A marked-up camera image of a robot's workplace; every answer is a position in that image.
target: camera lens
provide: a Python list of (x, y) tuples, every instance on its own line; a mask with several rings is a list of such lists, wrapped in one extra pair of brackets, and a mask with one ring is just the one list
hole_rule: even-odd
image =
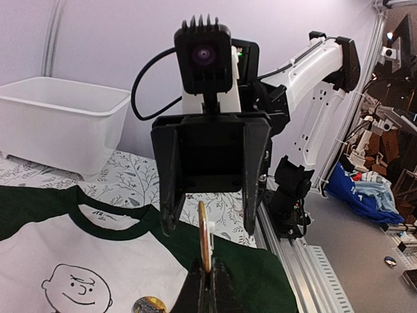
[(210, 46), (197, 46), (192, 52), (192, 59), (201, 67), (206, 67), (216, 59), (216, 52)]

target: black camera housing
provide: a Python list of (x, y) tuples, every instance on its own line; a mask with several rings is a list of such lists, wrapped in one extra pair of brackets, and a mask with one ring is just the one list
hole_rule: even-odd
[(174, 36), (175, 51), (184, 90), (191, 95), (211, 95), (228, 92), (233, 85), (230, 30), (210, 18), (203, 25), (183, 21)]

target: black bracket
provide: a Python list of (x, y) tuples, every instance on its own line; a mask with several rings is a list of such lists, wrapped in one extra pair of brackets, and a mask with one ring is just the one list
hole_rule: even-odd
[(233, 288), (225, 265), (213, 259), (207, 274), (201, 260), (196, 259), (188, 271), (184, 285), (171, 313), (245, 313)]
[(321, 31), (310, 31), (308, 34), (310, 40), (313, 38), (320, 38), (320, 37), (324, 37), (327, 38), (326, 33), (321, 32)]
[(276, 191), (267, 190), (263, 201), (274, 226), (277, 237), (295, 239), (302, 237), (298, 227), (300, 220), (295, 208), (311, 188), (314, 171), (306, 171), (303, 166), (295, 166), (288, 156), (281, 159), (275, 171)]
[(338, 37), (336, 43), (341, 45), (343, 50), (343, 65), (338, 71), (331, 73), (323, 81), (333, 83), (334, 90), (342, 88), (348, 93), (356, 88), (360, 78), (358, 51), (352, 39)]
[(287, 100), (287, 88), (284, 85), (273, 87), (261, 82), (253, 82), (258, 101), (257, 108), (267, 112), (271, 119), (271, 137), (281, 134), (289, 123), (289, 109)]
[(151, 138), (160, 176), (162, 227), (170, 234), (185, 193), (242, 189), (244, 227), (252, 235), (268, 159), (270, 119), (263, 112), (159, 117)]

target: gray floor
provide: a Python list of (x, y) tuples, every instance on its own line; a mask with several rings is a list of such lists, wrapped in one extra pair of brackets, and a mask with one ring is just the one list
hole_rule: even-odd
[[(405, 268), (376, 225), (347, 204), (311, 192), (306, 211), (315, 220), (306, 240), (323, 248), (356, 313), (417, 312), (417, 293), (402, 278)], [(386, 266), (385, 256), (394, 257), (398, 266)]]

